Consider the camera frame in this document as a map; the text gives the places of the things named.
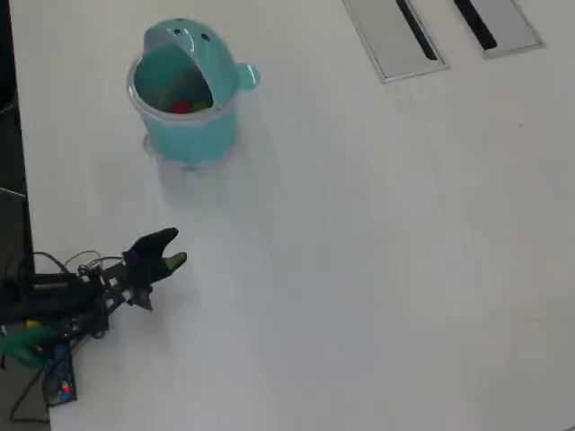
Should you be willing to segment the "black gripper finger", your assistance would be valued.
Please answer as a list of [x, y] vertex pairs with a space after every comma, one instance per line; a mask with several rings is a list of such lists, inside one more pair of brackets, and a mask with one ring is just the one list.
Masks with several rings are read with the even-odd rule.
[[178, 234], [177, 228], [169, 227], [138, 238], [137, 257], [141, 260], [163, 259], [166, 247]]
[[173, 274], [176, 270], [182, 267], [187, 261], [186, 252], [178, 252], [171, 257], [163, 258], [164, 269], [167, 275]]

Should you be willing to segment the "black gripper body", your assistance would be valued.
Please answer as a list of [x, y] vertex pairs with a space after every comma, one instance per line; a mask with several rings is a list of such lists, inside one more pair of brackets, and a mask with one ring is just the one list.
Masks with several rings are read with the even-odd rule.
[[163, 250], [134, 244], [123, 252], [127, 280], [134, 287], [151, 292], [152, 285], [164, 279]]

